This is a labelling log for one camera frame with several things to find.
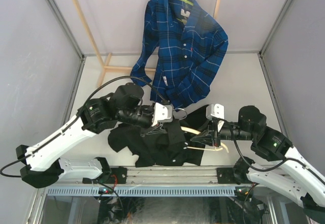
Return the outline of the black shirt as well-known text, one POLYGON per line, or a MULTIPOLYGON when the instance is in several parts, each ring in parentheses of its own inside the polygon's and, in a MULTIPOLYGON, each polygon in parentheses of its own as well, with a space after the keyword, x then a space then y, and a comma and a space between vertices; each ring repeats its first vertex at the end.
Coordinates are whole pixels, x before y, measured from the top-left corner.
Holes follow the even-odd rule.
POLYGON ((184 120, 174 119, 164 124, 166 134, 153 134, 141 136, 141 129, 137 126, 120 124, 108 135, 108 144, 115 151, 120 152, 128 148, 133 155, 139 158, 135 167, 182 166, 184 163, 199 166, 203 157, 204 144, 192 142, 194 136, 181 130, 188 127, 202 130, 208 125, 204 105, 188 114, 184 120))

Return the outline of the cream wooden hanger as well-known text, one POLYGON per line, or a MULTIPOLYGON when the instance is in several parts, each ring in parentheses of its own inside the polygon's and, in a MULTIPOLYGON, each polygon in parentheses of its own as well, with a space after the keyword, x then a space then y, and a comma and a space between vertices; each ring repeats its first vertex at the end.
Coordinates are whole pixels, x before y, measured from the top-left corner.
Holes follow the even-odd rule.
MULTIPOLYGON (((208 105, 202 106, 196 109, 195 111, 189 113, 187 117, 183 120, 183 122, 181 122, 181 130, 184 133, 190 135, 190 139, 198 134, 208 134, 208 124, 211 121, 206 118, 207 106, 208 105)), ((206 151, 225 151, 226 153, 229 153, 228 147, 222 141, 220 147, 208 146, 208 148, 200 148, 194 146, 186 146, 186 148, 206 151)))

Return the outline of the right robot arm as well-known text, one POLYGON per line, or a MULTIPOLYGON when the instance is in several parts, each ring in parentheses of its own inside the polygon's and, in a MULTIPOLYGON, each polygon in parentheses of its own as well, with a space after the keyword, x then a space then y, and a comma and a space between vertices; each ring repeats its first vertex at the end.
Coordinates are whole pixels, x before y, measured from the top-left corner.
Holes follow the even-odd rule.
POLYGON ((267 117, 255 106, 239 110, 238 120, 228 122, 220 104, 191 112, 187 124, 198 131, 191 141, 221 146, 233 141, 240 156, 232 168, 238 183, 262 184, 302 207, 306 216, 324 223, 324 176, 281 132, 267 126, 267 117))

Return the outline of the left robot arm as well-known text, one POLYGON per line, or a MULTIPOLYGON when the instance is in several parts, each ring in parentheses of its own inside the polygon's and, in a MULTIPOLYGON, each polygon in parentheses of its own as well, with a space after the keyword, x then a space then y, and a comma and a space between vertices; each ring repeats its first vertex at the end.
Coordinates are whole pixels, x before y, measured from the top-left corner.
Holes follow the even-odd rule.
POLYGON ((173 107, 167 102, 142 104, 144 90, 133 83, 119 86, 115 92, 90 99, 65 125, 34 146, 16 148, 17 159, 24 163, 20 177, 25 183, 44 188, 59 180, 108 183, 112 170, 104 157, 75 161, 62 156, 79 143, 117 123, 140 127, 144 134, 173 120, 173 107))

